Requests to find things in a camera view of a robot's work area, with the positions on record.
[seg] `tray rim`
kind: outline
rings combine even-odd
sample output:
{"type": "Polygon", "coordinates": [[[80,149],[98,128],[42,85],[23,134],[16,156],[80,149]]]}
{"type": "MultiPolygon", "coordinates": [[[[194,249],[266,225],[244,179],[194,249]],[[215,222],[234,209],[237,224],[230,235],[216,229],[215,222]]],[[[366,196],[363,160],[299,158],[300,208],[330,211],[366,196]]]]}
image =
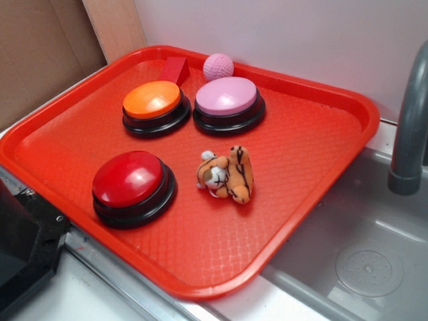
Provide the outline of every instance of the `tray rim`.
{"type": "MultiPolygon", "coordinates": [[[[121,74],[124,71],[123,68],[131,68],[137,63],[146,61],[144,60],[146,58],[157,58],[164,60],[168,56],[183,56],[188,58],[192,57],[194,59],[189,61],[189,67],[197,69],[202,69],[203,62],[208,57],[208,55],[181,48],[167,45],[156,45],[138,49],[124,56],[123,58],[120,58],[113,64],[106,66],[76,86],[70,88],[61,96],[53,99],[51,102],[48,102],[44,107],[40,108],[33,114],[30,114],[27,118],[12,127],[0,140],[0,165],[4,166],[19,180],[23,181],[23,183],[25,183],[28,187],[34,189],[37,193],[40,193],[59,210],[63,212],[69,210],[75,212],[80,210],[78,206],[65,202],[64,198],[55,191],[44,187],[43,183],[40,182],[39,179],[33,177],[31,173],[27,172],[25,168],[21,167],[18,162],[15,162],[15,148],[19,146],[19,143],[22,141],[22,139],[27,137],[29,134],[38,128],[41,128],[44,124],[47,124],[49,121],[60,115],[68,108],[71,108],[77,101],[90,94],[96,88],[99,88],[103,83],[105,83],[105,79],[113,77],[117,74],[121,74]]],[[[362,131],[360,136],[354,141],[353,145],[350,146],[346,152],[340,155],[336,164],[324,175],[323,179],[316,185],[315,189],[312,190],[310,194],[304,199],[304,201],[297,207],[297,209],[293,212],[293,215],[291,215],[291,217],[284,222],[278,232],[271,238],[269,243],[266,244],[266,246],[256,255],[255,259],[251,261],[251,263],[235,277],[221,284],[197,287],[183,283],[179,280],[179,278],[164,269],[160,269],[160,273],[159,270],[154,268],[154,266],[157,265],[155,261],[151,260],[151,258],[147,256],[142,257],[140,255],[135,255],[134,252],[127,246],[127,244],[121,242],[119,239],[117,239],[117,242],[120,243],[120,253],[117,252],[117,247],[115,247],[115,249],[110,248],[110,246],[108,246],[108,239],[111,237],[111,234],[108,232],[108,230],[101,228],[99,225],[95,224],[89,219],[85,219],[84,215],[71,219],[77,226],[87,231],[100,243],[112,250],[116,255],[129,263],[132,267],[136,268],[136,270],[138,270],[140,273],[146,275],[154,283],[158,284],[167,292],[181,298],[191,300],[207,300],[217,298],[233,290],[239,289],[248,283],[248,281],[256,277],[256,275],[258,275],[258,273],[263,269],[265,264],[268,263],[270,258],[274,256],[275,252],[282,246],[287,236],[290,236],[293,231],[298,228],[299,224],[305,219],[307,214],[309,214],[310,210],[308,211],[307,208],[312,209],[315,204],[319,202],[321,197],[327,192],[327,190],[334,184],[334,182],[339,178],[347,166],[364,148],[365,144],[376,133],[379,127],[379,111],[368,98],[361,94],[352,92],[350,90],[313,82],[311,80],[305,80],[253,66],[247,66],[241,63],[235,62],[234,64],[234,76],[248,78],[251,78],[252,74],[263,76],[263,82],[258,82],[257,86],[266,87],[270,90],[279,92],[286,91],[286,93],[288,93],[291,91],[291,93],[293,93],[292,96],[297,97],[299,97],[299,95],[303,95],[303,89],[309,90],[310,92],[317,92],[318,94],[323,93],[322,100],[325,100],[326,104],[329,104],[329,99],[331,99],[332,94],[334,97],[347,99],[350,102],[350,106],[340,109],[346,110],[356,117],[361,123],[362,131]],[[287,88],[284,88],[283,82],[287,83],[287,88]],[[351,102],[353,102],[353,104],[362,106],[363,109],[358,109],[357,111],[354,110],[351,106],[351,102]],[[172,277],[177,280],[177,282],[174,284],[169,282],[172,277]]]]}

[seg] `red block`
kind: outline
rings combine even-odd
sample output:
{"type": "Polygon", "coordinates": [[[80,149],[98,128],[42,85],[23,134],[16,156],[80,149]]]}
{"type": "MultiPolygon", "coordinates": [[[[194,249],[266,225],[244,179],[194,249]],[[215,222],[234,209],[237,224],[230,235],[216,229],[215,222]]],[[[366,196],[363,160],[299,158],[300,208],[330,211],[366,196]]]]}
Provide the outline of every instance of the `red block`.
{"type": "Polygon", "coordinates": [[[189,77],[189,74],[190,69],[186,57],[168,57],[159,80],[168,80],[180,86],[189,77]]]}

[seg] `black object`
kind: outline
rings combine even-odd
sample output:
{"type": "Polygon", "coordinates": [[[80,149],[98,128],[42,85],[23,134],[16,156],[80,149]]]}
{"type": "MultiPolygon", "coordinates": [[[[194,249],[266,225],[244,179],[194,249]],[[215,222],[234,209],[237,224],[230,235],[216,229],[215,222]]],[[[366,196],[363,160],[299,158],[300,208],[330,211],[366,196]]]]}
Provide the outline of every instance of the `black object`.
{"type": "Polygon", "coordinates": [[[407,82],[389,170],[389,189],[413,195],[428,166],[428,41],[419,50],[407,82]]]}
{"type": "Polygon", "coordinates": [[[233,136],[253,129],[262,122],[265,116],[265,101],[257,90],[255,102],[237,114],[213,116],[203,112],[195,100],[193,120],[196,127],[211,136],[233,136]]]}
{"type": "Polygon", "coordinates": [[[104,224],[116,229],[133,229],[149,224],[160,217],[173,203],[177,194],[177,183],[174,173],[164,163],[163,178],[153,194],[129,207],[113,208],[101,203],[95,195],[94,209],[104,224]]]}
{"type": "Polygon", "coordinates": [[[139,138],[156,138],[170,134],[190,119],[189,99],[180,90],[181,99],[176,107],[162,116],[148,119],[133,118],[122,108],[122,122],[127,131],[139,138]]]}
{"type": "Polygon", "coordinates": [[[14,196],[0,179],[0,319],[55,274],[68,223],[43,197],[14,196]]]}

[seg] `white wall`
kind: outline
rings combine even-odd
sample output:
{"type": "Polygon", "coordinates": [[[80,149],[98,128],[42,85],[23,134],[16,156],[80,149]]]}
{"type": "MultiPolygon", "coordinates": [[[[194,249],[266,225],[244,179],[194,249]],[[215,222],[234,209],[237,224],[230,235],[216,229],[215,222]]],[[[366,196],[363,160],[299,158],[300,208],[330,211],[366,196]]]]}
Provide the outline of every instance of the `white wall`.
{"type": "Polygon", "coordinates": [[[427,0],[134,0],[149,45],[243,62],[364,94],[398,120],[428,39],[427,0]]]}

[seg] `drain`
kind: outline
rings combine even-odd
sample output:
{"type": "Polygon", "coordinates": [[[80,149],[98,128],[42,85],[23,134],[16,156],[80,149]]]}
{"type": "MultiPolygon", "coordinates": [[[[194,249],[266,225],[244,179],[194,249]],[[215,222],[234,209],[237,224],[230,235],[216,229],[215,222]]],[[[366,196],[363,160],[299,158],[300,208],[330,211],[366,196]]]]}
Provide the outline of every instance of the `drain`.
{"type": "Polygon", "coordinates": [[[396,255],[377,244],[358,243],[339,254],[336,273],[350,291],[375,298],[399,287],[403,265],[396,255]]]}

